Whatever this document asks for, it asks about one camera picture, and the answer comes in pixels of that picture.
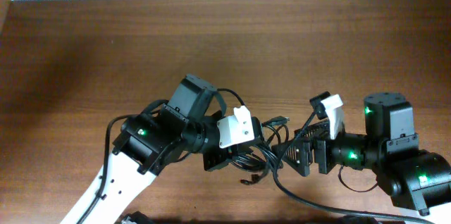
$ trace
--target green led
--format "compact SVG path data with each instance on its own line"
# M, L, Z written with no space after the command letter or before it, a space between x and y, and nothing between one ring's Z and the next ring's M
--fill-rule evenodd
M143 129L139 129L138 130L138 134L141 135L141 136L144 136L144 135L147 134L147 132L145 130L143 130Z
M420 179L420 182L428 182L429 181L429 178L425 175L420 175L418 177L418 179Z
M354 154L354 152L350 152L350 158L357 160L359 157L356 154Z
M371 109L369 109L368 107L365 108L365 115L368 115L370 113L372 113L373 111Z

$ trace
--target wooden table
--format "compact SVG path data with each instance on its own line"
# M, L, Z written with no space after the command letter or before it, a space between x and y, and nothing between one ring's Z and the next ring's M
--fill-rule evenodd
M112 117L170 98L193 73L238 92L254 116L291 130L325 90L364 133L363 98L396 91L412 103L421 148L451 161L451 0L102 0L13 2L0 37L0 222L57 223L101 167ZM225 95L229 107L236 100ZM335 168L284 185L321 204L398 213L377 188L345 189ZM128 207L154 219L311 220L271 177L255 186L202 157L168 166ZM345 169L356 189L371 171Z

